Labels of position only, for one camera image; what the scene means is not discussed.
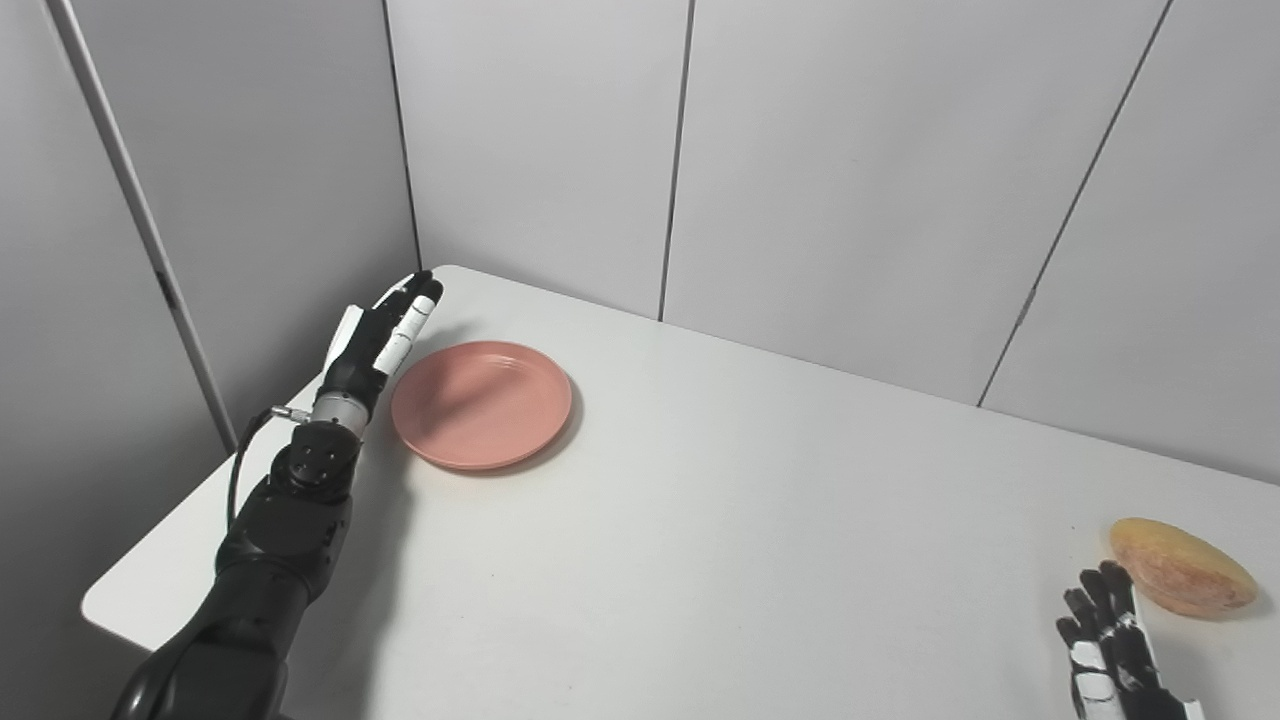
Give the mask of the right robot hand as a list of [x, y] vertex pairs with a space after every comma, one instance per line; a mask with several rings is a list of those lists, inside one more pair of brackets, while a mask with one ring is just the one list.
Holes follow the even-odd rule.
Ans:
[[1114, 560], [1085, 569], [1062, 593], [1069, 611], [1055, 628], [1068, 648], [1070, 694], [1079, 719], [1203, 719], [1196, 700], [1164, 684], [1135, 585]]

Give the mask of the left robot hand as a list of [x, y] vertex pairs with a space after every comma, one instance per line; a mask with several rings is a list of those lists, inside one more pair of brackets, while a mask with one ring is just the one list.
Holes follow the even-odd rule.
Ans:
[[344, 395], [372, 410], [408, 356], [444, 286], [433, 272], [407, 275], [370, 309], [347, 307], [326, 355], [316, 396]]

